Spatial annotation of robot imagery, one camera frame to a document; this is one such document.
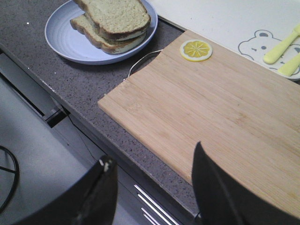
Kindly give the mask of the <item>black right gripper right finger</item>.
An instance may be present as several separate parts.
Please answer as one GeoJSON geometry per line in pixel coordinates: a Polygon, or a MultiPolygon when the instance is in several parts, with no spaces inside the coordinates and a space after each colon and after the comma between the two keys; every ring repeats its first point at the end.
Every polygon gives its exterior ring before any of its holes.
{"type": "Polygon", "coordinates": [[[196,144],[192,186],[204,225],[298,225],[300,220],[247,190],[196,144]]]}

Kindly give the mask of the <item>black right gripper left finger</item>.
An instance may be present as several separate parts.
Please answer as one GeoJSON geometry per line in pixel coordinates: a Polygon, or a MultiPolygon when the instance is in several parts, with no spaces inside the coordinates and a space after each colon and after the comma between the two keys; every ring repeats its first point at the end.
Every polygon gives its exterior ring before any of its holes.
{"type": "Polygon", "coordinates": [[[117,162],[104,155],[69,190],[17,224],[111,225],[117,193],[117,162]]]}

